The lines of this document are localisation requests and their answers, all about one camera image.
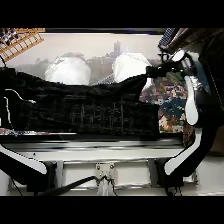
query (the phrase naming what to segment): white plastic cover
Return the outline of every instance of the white plastic cover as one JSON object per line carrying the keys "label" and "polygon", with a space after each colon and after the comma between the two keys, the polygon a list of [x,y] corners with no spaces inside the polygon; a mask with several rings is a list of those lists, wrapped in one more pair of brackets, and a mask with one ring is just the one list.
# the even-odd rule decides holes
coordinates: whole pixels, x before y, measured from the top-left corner
{"label": "white plastic cover", "polygon": [[[116,58],[113,64],[115,82],[146,73],[146,66],[151,66],[148,60],[140,53],[124,53]],[[152,84],[152,79],[148,78],[144,89]]]}
{"label": "white plastic cover", "polygon": [[58,57],[45,71],[45,80],[66,85],[89,85],[91,69],[78,57]]}

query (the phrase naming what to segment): black cloth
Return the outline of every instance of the black cloth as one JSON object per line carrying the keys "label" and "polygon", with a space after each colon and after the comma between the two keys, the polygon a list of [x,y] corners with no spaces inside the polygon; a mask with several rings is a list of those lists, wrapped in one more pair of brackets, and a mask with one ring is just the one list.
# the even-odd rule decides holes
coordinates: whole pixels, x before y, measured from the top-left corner
{"label": "black cloth", "polygon": [[[80,134],[159,135],[158,106],[140,102],[147,77],[139,75],[121,83],[97,86],[64,85],[44,81],[14,69],[0,71],[0,112],[8,122],[8,98],[14,130]],[[19,99],[13,91],[25,100]]]}

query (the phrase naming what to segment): metal bracket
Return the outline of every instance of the metal bracket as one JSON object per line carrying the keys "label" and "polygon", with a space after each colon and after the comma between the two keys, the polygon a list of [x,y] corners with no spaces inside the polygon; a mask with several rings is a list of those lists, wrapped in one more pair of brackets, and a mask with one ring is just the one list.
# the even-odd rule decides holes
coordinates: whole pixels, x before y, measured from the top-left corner
{"label": "metal bracket", "polygon": [[96,164],[96,177],[98,179],[103,176],[107,176],[110,179],[114,180],[114,163],[97,163]]}

